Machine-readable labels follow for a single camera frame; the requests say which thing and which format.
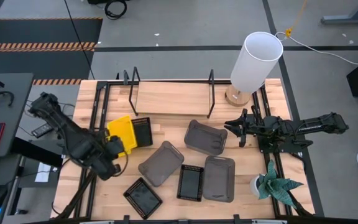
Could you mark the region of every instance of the gray tray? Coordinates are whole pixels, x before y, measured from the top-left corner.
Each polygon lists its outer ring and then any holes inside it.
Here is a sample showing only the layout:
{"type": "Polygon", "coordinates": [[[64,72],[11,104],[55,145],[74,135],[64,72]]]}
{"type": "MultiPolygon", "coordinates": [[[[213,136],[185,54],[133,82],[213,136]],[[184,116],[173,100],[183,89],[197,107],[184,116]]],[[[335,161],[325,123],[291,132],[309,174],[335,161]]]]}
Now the gray tray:
{"type": "Polygon", "coordinates": [[[138,170],[154,187],[159,187],[184,160],[175,146],[164,141],[155,153],[139,164],[138,170]]]}
{"type": "Polygon", "coordinates": [[[234,200],[235,171],[234,160],[208,156],[204,168],[204,198],[218,202],[232,202],[234,200]]]}
{"type": "Polygon", "coordinates": [[[191,120],[185,136],[185,143],[189,149],[205,153],[210,156],[222,154],[226,143],[227,131],[216,129],[196,120],[191,120]]]}

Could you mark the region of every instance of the lamp base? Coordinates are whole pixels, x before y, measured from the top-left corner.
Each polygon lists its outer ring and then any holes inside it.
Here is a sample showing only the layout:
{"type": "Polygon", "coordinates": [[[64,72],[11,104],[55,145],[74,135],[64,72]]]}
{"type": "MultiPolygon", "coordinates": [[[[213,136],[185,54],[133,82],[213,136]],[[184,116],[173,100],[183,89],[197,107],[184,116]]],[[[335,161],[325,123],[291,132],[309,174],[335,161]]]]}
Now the lamp base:
{"type": "Polygon", "coordinates": [[[251,98],[251,93],[241,92],[236,90],[233,85],[230,85],[227,88],[224,97],[230,105],[244,106],[251,98]]]}

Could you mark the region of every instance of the cylindrical lamp shade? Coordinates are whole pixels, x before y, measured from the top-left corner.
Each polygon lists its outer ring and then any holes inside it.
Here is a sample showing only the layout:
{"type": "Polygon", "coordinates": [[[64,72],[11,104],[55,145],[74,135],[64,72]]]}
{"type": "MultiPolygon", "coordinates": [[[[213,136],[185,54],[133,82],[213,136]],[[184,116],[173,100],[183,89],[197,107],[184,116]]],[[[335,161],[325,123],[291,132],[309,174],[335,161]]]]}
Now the cylindrical lamp shade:
{"type": "Polygon", "coordinates": [[[274,35],[266,32],[249,34],[231,72],[232,85],[246,93],[257,91],[282,54],[283,45],[274,35]]]}

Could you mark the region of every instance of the wooden tabletop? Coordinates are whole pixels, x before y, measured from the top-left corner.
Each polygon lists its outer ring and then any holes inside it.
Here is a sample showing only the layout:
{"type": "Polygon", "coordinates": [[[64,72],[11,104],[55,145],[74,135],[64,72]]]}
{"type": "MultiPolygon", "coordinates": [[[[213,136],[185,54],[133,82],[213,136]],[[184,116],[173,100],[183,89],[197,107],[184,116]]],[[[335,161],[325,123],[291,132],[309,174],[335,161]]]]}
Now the wooden tabletop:
{"type": "MultiPolygon", "coordinates": [[[[94,94],[97,81],[82,81],[74,112],[74,121],[82,128],[88,128],[94,94]]],[[[283,119],[290,119],[287,102],[280,79],[267,79],[265,82],[267,97],[272,115],[283,119]]],[[[149,116],[152,123],[152,135],[154,144],[149,147],[134,149],[129,156],[129,164],[125,173],[120,177],[111,177],[107,181],[97,180],[93,204],[92,220],[122,220],[124,215],[130,215],[131,219],[138,220],[140,216],[123,197],[123,193],[142,174],[137,167],[157,150],[163,141],[171,142],[185,157],[184,164],[204,166],[206,154],[186,148],[184,137],[189,122],[197,119],[200,123],[222,129],[225,121],[240,117],[242,107],[229,105],[224,99],[227,85],[215,85],[216,104],[210,119],[205,116],[169,115],[169,114],[140,114],[138,118],[149,116]]],[[[110,90],[106,124],[125,115],[135,118],[128,102],[129,86],[112,86],[110,90]]],[[[103,102],[103,91],[100,102],[103,102]]],[[[260,106],[262,96],[258,92],[260,106]]],[[[134,87],[133,102],[137,99],[137,86],[134,87]]],[[[245,105],[250,111],[253,101],[245,105]]],[[[96,124],[99,124],[102,103],[96,124]]],[[[153,187],[155,192],[163,200],[163,204],[154,212],[149,220],[176,220],[176,219],[232,219],[234,214],[241,218],[274,218],[272,200],[270,198],[258,200],[252,194],[249,182],[253,177],[266,173],[263,154],[259,152],[256,138],[247,136],[245,148],[238,147],[239,139],[234,134],[228,134],[226,146],[221,157],[234,159],[236,162],[235,196],[231,203],[216,202],[202,199],[201,202],[191,202],[176,198],[180,170],[177,169],[160,187],[153,187]]],[[[303,171],[303,164],[298,159],[287,153],[281,154],[283,170],[286,178],[302,182],[304,185],[292,190],[294,196],[307,211],[314,213],[311,195],[303,171]]],[[[121,167],[125,158],[114,160],[121,167]]],[[[81,168],[69,162],[60,173],[54,206],[57,211],[62,211],[78,189],[81,168]]],[[[88,193],[83,199],[82,215],[85,214],[88,193]]],[[[282,204],[280,211],[285,214],[282,204]]]]}

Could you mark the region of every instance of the small black tray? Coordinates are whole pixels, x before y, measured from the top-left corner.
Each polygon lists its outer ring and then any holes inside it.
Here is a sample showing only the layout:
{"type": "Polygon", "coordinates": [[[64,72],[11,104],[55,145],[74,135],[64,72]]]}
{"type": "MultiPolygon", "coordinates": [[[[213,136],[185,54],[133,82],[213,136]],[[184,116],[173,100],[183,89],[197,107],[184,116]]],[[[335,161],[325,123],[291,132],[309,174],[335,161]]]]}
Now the small black tray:
{"type": "Polygon", "coordinates": [[[161,198],[150,188],[143,178],[139,178],[124,193],[124,197],[144,220],[162,204],[161,198]]]}
{"type": "Polygon", "coordinates": [[[185,136],[185,143],[193,149],[210,156],[222,154],[226,143],[227,131],[216,129],[196,120],[191,120],[185,136]]]}
{"type": "Polygon", "coordinates": [[[204,168],[182,165],[177,198],[200,202],[203,195],[203,178],[204,168]]]}
{"type": "Polygon", "coordinates": [[[153,144],[150,118],[133,119],[137,147],[151,146],[153,144]]]}

